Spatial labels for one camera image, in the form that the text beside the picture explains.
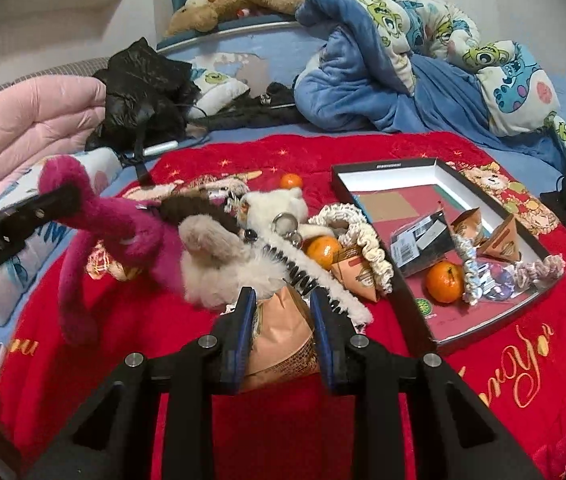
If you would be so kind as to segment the magenta plush bear toy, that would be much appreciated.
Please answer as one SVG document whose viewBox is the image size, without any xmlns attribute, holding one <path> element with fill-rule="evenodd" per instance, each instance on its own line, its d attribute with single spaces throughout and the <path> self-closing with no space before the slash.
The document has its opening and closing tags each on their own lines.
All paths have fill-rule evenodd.
<svg viewBox="0 0 566 480">
<path fill-rule="evenodd" d="M 115 261 L 149 274 L 170 292 L 183 290 L 183 246 L 177 228 L 149 211 L 148 203 L 97 195 L 77 158 L 62 155 L 47 159 L 39 177 L 39 192 L 50 193 L 65 185 L 78 191 L 78 206 L 57 219 L 76 231 L 59 275 L 59 324 L 67 340 L 91 344 L 97 340 L 98 329 L 84 304 L 82 275 L 94 246 L 101 242 Z"/>
</svg>

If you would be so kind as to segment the tan triangular snack packet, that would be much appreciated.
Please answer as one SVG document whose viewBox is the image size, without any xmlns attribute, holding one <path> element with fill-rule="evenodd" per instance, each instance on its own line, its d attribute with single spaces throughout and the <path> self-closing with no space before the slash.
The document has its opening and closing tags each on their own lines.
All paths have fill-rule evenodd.
<svg viewBox="0 0 566 480">
<path fill-rule="evenodd" d="M 286 285 L 257 304 L 242 390 L 319 372 L 308 305 Z"/>
</svg>

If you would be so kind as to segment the beige fluffy plush toy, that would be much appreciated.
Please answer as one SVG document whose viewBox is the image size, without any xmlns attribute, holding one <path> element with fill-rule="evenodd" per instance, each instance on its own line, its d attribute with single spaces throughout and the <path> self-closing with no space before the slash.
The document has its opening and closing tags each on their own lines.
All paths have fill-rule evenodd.
<svg viewBox="0 0 566 480">
<path fill-rule="evenodd" d="M 190 304 L 219 310 L 239 299 L 244 287 L 268 299 L 286 285 L 284 263 L 244 242 L 209 214 L 185 218 L 178 232 L 183 296 Z"/>
</svg>

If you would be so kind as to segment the pink quilted jacket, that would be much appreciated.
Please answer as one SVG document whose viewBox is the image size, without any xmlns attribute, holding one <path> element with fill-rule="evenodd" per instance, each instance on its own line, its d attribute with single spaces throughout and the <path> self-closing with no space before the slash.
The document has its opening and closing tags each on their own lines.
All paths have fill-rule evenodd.
<svg viewBox="0 0 566 480">
<path fill-rule="evenodd" d="M 0 91 L 0 195 L 48 156 L 74 154 L 105 117 L 94 77 L 45 75 Z"/>
</svg>

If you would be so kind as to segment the tangerine in box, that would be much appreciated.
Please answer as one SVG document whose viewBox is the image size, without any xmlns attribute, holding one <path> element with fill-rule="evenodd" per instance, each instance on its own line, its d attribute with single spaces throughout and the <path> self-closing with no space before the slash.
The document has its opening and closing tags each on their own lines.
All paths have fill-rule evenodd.
<svg viewBox="0 0 566 480">
<path fill-rule="evenodd" d="M 426 273 L 424 285 L 439 304 L 453 304 L 462 297 L 464 290 L 461 266 L 448 260 L 437 262 Z"/>
</svg>

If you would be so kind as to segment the white blue crochet scrunchie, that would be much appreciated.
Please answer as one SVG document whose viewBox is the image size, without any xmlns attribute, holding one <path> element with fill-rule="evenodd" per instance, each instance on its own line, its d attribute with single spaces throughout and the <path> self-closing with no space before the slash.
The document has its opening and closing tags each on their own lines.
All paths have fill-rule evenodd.
<svg viewBox="0 0 566 480">
<path fill-rule="evenodd" d="M 477 248 L 468 238 L 454 234 L 452 240 L 461 259 L 462 300 L 470 306 L 475 306 L 482 299 L 506 301 L 537 283 L 557 281 L 565 272 L 565 261 L 561 255 L 504 266 L 501 263 L 479 262 Z"/>
</svg>

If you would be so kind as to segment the brown fluffy hair claw clip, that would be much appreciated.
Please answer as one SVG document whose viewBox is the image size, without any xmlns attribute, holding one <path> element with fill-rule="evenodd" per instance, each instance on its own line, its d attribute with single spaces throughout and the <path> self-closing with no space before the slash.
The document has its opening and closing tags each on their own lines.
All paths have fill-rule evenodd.
<svg viewBox="0 0 566 480">
<path fill-rule="evenodd" d="M 179 226 L 187 217 L 207 214 L 227 231 L 240 234 L 241 228 L 235 218 L 202 196 L 177 194 L 166 197 L 158 206 L 158 214 L 172 226 Z"/>
</svg>

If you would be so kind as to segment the black barcode packet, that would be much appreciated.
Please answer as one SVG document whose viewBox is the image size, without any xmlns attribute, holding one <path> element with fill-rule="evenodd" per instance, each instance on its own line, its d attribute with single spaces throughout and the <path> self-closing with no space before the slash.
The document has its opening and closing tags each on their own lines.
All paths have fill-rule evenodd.
<svg viewBox="0 0 566 480">
<path fill-rule="evenodd" d="M 405 278 L 434 266 L 456 250 L 441 209 L 395 231 L 389 242 L 391 258 Z"/>
</svg>

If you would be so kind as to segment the triangular snack packet in box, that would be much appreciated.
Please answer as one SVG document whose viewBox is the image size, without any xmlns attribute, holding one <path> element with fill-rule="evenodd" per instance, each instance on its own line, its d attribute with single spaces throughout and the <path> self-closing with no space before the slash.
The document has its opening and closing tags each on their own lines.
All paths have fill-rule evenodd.
<svg viewBox="0 0 566 480">
<path fill-rule="evenodd" d="M 477 255 L 496 260 L 517 263 L 521 260 L 520 248 L 518 248 L 518 229 L 513 214 L 509 214 L 500 226 L 492 232 L 477 249 Z"/>
</svg>

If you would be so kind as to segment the orange triangular snack packet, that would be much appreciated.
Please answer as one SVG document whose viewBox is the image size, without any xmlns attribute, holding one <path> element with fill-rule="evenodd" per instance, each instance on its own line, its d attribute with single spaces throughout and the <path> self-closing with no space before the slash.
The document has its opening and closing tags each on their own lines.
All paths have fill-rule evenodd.
<svg viewBox="0 0 566 480">
<path fill-rule="evenodd" d="M 371 302 L 379 300 L 371 266 L 358 246 L 339 250 L 333 256 L 331 272 L 355 296 Z"/>
</svg>

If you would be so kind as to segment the orange tangerine near scrunchie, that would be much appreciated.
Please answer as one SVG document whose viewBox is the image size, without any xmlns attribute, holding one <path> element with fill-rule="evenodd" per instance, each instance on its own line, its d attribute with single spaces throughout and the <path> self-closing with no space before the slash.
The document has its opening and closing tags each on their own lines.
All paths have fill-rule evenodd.
<svg viewBox="0 0 566 480">
<path fill-rule="evenodd" d="M 341 251 L 341 243 L 334 236 L 322 235 L 309 240 L 305 254 L 322 269 L 331 270 L 335 255 Z"/>
</svg>

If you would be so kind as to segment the red embroidered bear blanket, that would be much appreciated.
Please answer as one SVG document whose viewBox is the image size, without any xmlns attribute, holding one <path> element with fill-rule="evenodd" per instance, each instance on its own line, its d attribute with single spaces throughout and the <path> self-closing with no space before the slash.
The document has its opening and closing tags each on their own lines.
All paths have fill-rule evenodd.
<svg viewBox="0 0 566 480">
<path fill-rule="evenodd" d="M 249 174 L 257 190 L 298 174 L 309 207 L 333 202 L 337 164 L 436 157 L 478 178 L 508 168 L 449 132 L 268 136 L 211 144 L 164 156 L 153 170 L 161 183 Z M 541 237 L 566 262 L 566 229 Z M 86 278 L 85 301 L 103 326 L 96 345 L 67 344 L 58 324 L 54 263 L 33 289 L 18 320 L 0 376 L 0 421 L 30 466 L 97 385 L 132 352 L 163 356 L 201 336 L 211 312 L 194 308 L 146 276 L 129 282 Z M 496 332 L 471 339 L 447 362 L 533 457 L 545 477 L 566 476 L 566 272 L 545 297 Z M 353 400 L 333 396 L 318 376 L 218 396 L 213 401 L 213 452 L 221 479 L 346 479 L 353 445 Z"/>
</svg>

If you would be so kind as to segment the small tangerine far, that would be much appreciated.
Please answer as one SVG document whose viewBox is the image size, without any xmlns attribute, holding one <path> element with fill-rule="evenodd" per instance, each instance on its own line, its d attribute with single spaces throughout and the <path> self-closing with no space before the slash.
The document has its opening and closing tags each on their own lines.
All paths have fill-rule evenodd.
<svg viewBox="0 0 566 480">
<path fill-rule="evenodd" d="M 302 188 L 304 185 L 303 178 L 299 174 L 283 174 L 280 178 L 280 188 L 291 190 L 292 188 Z"/>
</svg>

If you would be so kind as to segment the brown plush dog toy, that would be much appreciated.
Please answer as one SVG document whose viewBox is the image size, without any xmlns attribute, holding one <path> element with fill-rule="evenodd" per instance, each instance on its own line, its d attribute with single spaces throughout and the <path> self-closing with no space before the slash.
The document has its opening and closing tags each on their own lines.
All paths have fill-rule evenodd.
<svg viewBox="0 0 566 480">
<path fill-rule="evenodd" d="M 166 37 L 180 32 L 211 32 L 219 24 L 241 18 L 246 11 L 293 16 L 304 0 L 187 0 L 170 18 Z"/>
</svg>

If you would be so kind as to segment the blue monster print duvet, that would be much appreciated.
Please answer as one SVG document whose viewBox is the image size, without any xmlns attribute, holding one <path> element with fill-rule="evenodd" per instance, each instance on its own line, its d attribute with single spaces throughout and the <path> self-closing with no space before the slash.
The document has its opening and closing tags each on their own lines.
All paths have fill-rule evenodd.
<svg viewBox="0 0 566 480">
<path fill-rule="evenodd" d="M 331 27 L 294 84 L 295 104 L 315 126 L 451 131 L 566 174 L 558 95 L 524 44 L 482 41 L 443 0 L 305 0 L 295 18 Z"/>
</svg>

